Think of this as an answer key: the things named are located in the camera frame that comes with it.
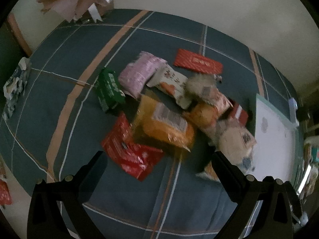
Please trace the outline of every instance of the white board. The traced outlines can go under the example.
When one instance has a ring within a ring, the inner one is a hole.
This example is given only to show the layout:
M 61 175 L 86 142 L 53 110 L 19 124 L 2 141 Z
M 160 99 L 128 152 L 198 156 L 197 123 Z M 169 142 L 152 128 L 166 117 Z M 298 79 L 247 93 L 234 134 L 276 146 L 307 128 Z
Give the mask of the white board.
M 287 120 L 257 97 L 257 145 L 254 146 L 253 158 L 255 169 L 251 174 L 259 181 L 265 176 L 273 176 L 274 179 L 280 178 L 283 181 L 291 179 L 295 156 L 295 130 Z

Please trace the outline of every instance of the white snack package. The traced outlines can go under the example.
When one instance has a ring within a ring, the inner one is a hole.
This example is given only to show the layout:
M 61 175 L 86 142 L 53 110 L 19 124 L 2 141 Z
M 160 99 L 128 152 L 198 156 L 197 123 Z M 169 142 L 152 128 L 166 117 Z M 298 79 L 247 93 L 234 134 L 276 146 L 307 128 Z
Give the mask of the white snack package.
M 163 64 L 152 79 L 147 83 L 148 87 L 156 87 L 160 91 L 175 98 L 177 105 L 182 109 L 187 109 L 192 100 L 185 93 L 185 82 L 187 77 L 175 71 L 168 64 Z

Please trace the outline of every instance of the screw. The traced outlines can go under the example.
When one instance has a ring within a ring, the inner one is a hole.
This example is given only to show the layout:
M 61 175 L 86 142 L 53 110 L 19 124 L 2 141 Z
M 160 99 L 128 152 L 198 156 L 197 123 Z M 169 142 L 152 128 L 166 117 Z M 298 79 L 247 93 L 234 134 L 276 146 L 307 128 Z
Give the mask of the screw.
M 73 175 L 67 175 L 65 178 L 64 178 L 64 180 L 66 181 L 66 182 L 70 182 L 71 180 L 73 180 Z
M 250 182 L 252 182 L 252 181 L 255 180 L 255 177 L 252 176 L 252 175 L 250 175 L 250 174 L 248 174 L 248 175 L 246 176 L 246 179 L 249 180 Z
M 282 180 L 280 180 L 280 179 L 276 179 L 276 183 L 277 183 L 278 185 L 282 185 L 282 184 L 283 184 Z

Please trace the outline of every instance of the white ribbon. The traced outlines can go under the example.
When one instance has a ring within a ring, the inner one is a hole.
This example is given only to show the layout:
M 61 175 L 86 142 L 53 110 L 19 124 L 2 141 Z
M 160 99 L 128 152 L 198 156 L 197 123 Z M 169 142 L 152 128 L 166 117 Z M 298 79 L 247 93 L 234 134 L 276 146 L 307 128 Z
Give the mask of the white ribbon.
M 90 15 L 95 23 L 96 23 L 96 20 L 102 21 L 101 15 L 99 14 L 95 3 L 93 3 L 87 10 L 89 11 L 89 13 L 90 13 Z
M 97 3 L 100 5 L 105 5 L 105 4 L 101 3 L 101 0 L 100 0 L 100 2 L 97 1 Z M 89 11 L 89 13 L 90 13 L 90 15 L 95 23 L 97 20 L 102 21 L 101 15 L 99 14 L 95 3 L 93 3 L 87 10 Z

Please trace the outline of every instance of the barcode label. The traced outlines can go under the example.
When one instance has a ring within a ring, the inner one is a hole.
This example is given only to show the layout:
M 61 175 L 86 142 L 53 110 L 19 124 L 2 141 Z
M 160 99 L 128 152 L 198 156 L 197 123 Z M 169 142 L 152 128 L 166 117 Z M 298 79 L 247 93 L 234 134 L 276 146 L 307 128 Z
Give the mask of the barcode label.
M 182 133 L 186 132 L 187 121 L 162 103 L 157 104 L 152 118 L 164 122 Z
M 248 143 L 251 142 L 252 138 L 248 132 L 241 132 L 241 137 L 244 141 L 244 145 L 247 146 Z
M 209 98 L 211 94 L 211 87 L 210 86 L 204 86 L 201 92 L 201 96 L 203 98 Z

